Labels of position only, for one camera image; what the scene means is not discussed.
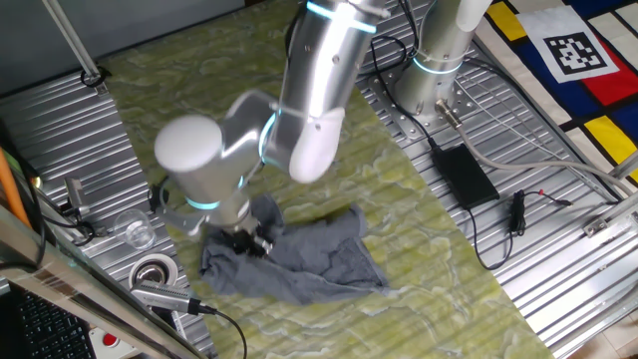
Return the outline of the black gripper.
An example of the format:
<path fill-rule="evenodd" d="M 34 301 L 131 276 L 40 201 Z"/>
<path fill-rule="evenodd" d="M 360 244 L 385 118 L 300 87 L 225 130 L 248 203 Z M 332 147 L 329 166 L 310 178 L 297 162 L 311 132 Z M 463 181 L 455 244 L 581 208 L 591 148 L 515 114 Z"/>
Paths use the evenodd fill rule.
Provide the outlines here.
<path fill-rule="evenodd" d="M 274 246 L 274 242 L 260 234 L 251 234 L 245 229 L 221 231 L 222 241 L 234 252 L 244 252 L 249 256 L 264 257 Z"/>

